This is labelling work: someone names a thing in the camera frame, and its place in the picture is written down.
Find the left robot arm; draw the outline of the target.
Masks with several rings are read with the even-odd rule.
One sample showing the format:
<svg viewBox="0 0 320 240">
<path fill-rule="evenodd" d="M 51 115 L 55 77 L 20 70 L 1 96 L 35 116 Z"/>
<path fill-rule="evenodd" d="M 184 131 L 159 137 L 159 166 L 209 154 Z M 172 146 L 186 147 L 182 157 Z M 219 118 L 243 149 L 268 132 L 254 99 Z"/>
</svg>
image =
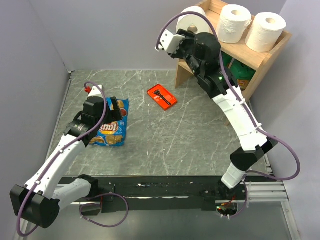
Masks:
<svg viewBox="0 0 320 240">
<path fill-rule="evenodd" d="M 122 113 L 116 97 L 113 108 L 100 96 L 90 96 L 70 122 L 51 156 L 23 186 L 15 185 L 10 199 L 18 220 L 24 219 L 41 228 L 48 228 L 59 212 L 74 201 L 85 198 L 94 201 L 99 195 L 99 181 L 80 175 L 72 183 L 56 189 L 77 156 L 96 137 L 103 124 L 120 121 Z"/>
</svg>

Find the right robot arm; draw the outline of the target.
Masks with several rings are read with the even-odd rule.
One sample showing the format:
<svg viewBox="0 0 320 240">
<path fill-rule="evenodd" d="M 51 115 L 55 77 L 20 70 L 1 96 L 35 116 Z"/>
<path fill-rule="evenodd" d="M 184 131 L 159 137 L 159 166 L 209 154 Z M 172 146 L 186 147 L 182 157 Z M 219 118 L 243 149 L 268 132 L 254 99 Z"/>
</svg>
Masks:
<svg viewBox="0 0 320 240">
<path fill-rule="evenodd" d="M 182 39 L 170 57 L 187 63 L 197 83 L 223 111 L 240 141 L 240 147 L 230 155 L 231 164 L 221 179 L 223 184 L 218 187 L 219 195 L 228 200 L 236 194 L 236 186 L 246 172 L 277 141 L 261 133 L 261 124 L 249 109 L 237 80 L 223 64 L 218 39 L 209 32 L 195 34 L 183 29 L 177 35 Z"/>
</svg>

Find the white paper roll front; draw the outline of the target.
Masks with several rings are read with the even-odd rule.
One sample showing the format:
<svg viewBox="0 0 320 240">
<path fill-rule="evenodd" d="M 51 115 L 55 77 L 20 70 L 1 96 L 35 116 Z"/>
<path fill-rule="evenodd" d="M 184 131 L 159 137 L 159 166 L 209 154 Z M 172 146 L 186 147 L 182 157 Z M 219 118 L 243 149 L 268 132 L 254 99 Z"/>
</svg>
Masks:
<svg viewBox="0 0 320 240">
<path fill-rule="evenodd" d="M 237 44 L 251 22 L 252 15 L 247 8 L 237 4 L 224 6 L 216 28 L 218 40 L 222 43 Z"/>
</svg>

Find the green roll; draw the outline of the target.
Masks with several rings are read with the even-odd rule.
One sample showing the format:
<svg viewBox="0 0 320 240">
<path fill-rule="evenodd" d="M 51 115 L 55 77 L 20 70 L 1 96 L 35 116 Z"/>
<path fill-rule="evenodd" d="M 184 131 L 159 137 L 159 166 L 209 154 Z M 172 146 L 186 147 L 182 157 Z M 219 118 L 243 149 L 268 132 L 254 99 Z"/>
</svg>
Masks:
<svg viewBox="0 0 320 240">
<path fill-rule="evenodd" d="M 242 91 L 249 85 L 256 71 L 238 60 L 234 60 L 230 66 L 232 75 L 237 79 L 237 83 Z"/>
<path fill-rule="evenodd" d="M 228 55 L 225 52 L 223 52 L 223 51 L 221 52 L 221 55 L 222 55 L 223 65 L 226 68 L 229 68 L 233 58 L 230 55 Z"/>
</svg>

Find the white paper roll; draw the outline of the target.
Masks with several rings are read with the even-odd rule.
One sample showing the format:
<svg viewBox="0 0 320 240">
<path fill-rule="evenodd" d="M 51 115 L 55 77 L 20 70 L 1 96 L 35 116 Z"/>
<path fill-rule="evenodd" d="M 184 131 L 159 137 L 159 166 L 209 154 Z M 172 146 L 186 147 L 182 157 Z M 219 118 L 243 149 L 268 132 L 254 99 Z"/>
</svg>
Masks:
<svg viewBox="0 0 320 240">
<path fill-rule="evenodd" d="M 196 12 L 206 17 L 205 11 L 199 6 L 188 7 L 182 12 Z M 180 29 L 194 34 L 210 32 L 210 27 L 207 22 L 200 16 L 194 14 L 183 15 L 178 18 L 176 32 Z"/>
<path fill-rule="evenodd" d="M 222 43 L 237 44 L 251 22 L 252 15 L 247 8 L 237 4 L 224 6 L 216 28 L 218 40 Z"/>
<path fill-rule="evenodd" d="M 285 19 L 276 13 L 258 13 L 245 38 L 245 44 L 255 52 L 269 52 L 286 26 Z"/>
</svg>

